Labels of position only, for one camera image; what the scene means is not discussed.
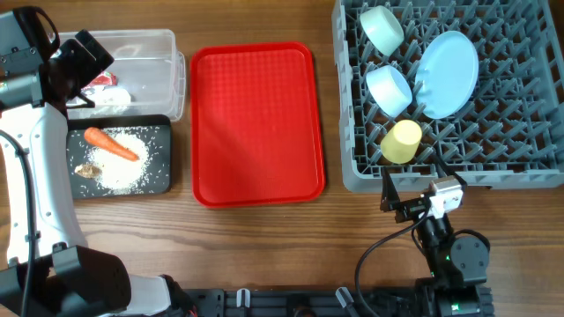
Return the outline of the red serving tray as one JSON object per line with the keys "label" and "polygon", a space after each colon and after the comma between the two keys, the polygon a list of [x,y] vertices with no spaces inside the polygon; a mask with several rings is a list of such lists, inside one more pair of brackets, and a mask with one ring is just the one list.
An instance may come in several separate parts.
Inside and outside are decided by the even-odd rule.
{"label": "red serving tray", "polygon": [[325,188],[314,60],[301,42],[197,51],[190,124],[192,192],[207,208],[307,202]]}

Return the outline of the green bowl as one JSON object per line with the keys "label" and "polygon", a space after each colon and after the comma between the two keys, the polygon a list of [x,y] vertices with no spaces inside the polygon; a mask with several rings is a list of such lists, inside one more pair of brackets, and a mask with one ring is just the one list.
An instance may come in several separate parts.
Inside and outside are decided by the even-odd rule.
{"label": "green bowl", "polygon": [[360,25],[374,47],[385,56],[391,56],[404,41],[400,22],[385,6],[361,13]]}

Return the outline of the white rice leftovers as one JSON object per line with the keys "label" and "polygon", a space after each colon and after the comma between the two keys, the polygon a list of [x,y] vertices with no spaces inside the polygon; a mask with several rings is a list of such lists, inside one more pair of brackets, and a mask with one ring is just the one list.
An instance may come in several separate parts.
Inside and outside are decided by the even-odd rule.
{"label": "white rice leftovers", "polygon": [[[98,128],[138,156],[129,161],[89,144],[85,129],[67,136],[67,164],[72,194],[76,198],[158,194],[171,182],[171,130],[168,126]],[[96,179],[74,173],[75,167],[92,164],[101,170]]]}

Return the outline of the walnut shell scraps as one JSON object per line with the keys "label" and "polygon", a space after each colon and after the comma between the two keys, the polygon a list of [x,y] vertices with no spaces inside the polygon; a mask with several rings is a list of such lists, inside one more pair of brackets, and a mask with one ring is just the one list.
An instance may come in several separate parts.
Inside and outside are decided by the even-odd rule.
{"label": "walnut shell scraps", "polygon": [[101,175],[101,170],[92,164],[81,164],[75,167],[74,173],[86,179],[96,179]]}

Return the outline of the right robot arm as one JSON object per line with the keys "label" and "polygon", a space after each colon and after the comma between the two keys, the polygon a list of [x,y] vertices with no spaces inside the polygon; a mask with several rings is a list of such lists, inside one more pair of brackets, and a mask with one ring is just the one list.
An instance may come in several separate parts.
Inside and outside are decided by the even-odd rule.
{"label": "right robot arm", "polygon": [[398,223],[411,221],[431,276],[415,282],[410,303],[414,316],[493,316],[492,291],[484,286],[491,245],[479,232],[453,229],[448,214],[460,207],[467,182],[438,156],[444,176],[429,183],[419,197],[401,200],[391,174],[382,170],[381,210]]}

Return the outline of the light blue bowl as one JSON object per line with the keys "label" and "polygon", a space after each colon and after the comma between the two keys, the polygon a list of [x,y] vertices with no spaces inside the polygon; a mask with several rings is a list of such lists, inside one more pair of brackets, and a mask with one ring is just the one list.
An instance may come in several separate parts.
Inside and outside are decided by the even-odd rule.
{"label": "light blue bowl", "polygon": [[403,74],[391,65],[371,70],[367,88],[378,107],[389,117],[398,117],[412,103],[412,90]]}

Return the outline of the light blue plate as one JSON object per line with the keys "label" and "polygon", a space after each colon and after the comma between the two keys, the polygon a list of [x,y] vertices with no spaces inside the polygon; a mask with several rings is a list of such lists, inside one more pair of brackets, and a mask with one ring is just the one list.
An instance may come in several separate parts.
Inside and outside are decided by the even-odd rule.
{"label": "light blue plate", "polygon": [[474,92],[479,75],[479,57],[474,44],[461,32],[447,31],[428,45],[419,60],[415,83],[417,104],[423,114],[443,119],[459,111]]}

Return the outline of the red snack wrapper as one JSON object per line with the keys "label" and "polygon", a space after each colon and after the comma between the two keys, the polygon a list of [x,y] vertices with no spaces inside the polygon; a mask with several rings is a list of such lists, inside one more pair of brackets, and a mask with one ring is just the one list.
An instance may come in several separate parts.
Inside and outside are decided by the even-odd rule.
{"label": "red snack wrapper", "polygon": [[118,79],[115,74],[109,71],[103,71],[100,73],[91,83],[86,85],[82,91],[97,91],[103,90],[107,87],[117,86]]}

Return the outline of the yellow plastic cup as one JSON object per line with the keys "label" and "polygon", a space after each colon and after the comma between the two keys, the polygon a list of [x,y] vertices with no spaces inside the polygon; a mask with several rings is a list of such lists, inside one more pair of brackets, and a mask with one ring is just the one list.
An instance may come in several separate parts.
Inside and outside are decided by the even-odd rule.
{"label": "yellow plastic cup", "polygon": [[422,138],[422,129],[417,122],[402,120],[383,138],[382,155],[391,163],[405,164],[414,156]]}

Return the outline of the black plastic tray bin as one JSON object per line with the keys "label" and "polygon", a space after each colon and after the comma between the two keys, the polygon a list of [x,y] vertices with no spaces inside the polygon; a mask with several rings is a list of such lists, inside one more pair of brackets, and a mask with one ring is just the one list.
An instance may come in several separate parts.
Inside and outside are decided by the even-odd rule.
{"label": "black plastic tray bin", "polygon": [[[138,160],[89,144],[89,128],[102,130]],[[163,114],[71,120],[66,153],[75,199],[162,194],[171,187],[172,128]]]}

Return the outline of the white tissue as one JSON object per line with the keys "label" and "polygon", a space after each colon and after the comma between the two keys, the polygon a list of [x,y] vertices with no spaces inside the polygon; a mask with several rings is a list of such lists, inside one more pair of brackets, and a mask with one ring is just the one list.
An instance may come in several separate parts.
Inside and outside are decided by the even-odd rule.
{"label": "white tissue", "polygon": [[119,86],[96,85],[85,88],[82,94],[91,100],[96,107],[129,105],[132,101],[128,91]]}

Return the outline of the grey dishwasher rack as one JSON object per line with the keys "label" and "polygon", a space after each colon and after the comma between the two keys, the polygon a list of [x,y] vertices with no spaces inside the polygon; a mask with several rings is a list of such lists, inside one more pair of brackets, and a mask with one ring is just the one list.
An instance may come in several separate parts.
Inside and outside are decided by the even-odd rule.
{"label": "grey dishwasher rack", "polygon": [[443,119],[412,103],[403,117],[418,123],[414,158],[390,165],[401,191],[425,188],[441,157],[471,186],[554,188],[563,182],[563,55],[546,1],[388,1],[404,28],[404,43],[380,53],[361,27],[372,1],[338,1],[332,15],[340,95],[343,183],[352,192],[377,192],[386,160],[380,143],[395,125],[376,104],[367,74],[385,65],[400,70],[414,98],[420,58],[447,31],[463,33],[478,53],[479,77],[465,105]]}

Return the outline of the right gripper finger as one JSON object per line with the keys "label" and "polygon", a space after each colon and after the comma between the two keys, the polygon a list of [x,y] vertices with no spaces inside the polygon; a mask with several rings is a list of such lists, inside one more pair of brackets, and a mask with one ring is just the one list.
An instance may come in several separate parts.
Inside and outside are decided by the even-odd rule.
{"label": "right gripper finger", "polygon": [[462,188],[467,187],[467,182],[436,153],[434,154],[434,163],[441,168],[446,176],[453,176],[460,183]]}
{"label": "right gripper finger", "polygon": [[380,209],[384,212],[397,210],[400,206],[400,198],[396,187],[391,179],[387,167],[382,169],[382,199]]}

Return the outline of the clear plastic storage bin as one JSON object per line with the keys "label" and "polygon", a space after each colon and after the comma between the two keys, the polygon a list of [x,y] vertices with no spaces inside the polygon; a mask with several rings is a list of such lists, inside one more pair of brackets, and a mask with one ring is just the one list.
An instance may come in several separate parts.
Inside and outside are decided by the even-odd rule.
{"label": "clear plastic storage bin", "polygon": [[77,109],[68,103],[72,120],[114,116],[163,114],[182,118],[186,99],[186,61],[168,29],[92,31],[91,35],[115,61],[106,71],[117,76],[117,86],[132,97],[129,105]]}

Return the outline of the orange carrot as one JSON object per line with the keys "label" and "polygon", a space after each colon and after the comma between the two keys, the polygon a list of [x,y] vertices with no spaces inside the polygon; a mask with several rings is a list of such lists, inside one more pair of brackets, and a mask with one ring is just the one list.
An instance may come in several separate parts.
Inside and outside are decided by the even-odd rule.
{"label": "orange carrot", "polygon": [[86,129],[84,138],[89,144],[100,147],[101,149],[115,154],[118,157],[127,159],[129,161],[138,160],[137,154],[117,143],[116,140],[114,140],[101,129],[95,127]]}

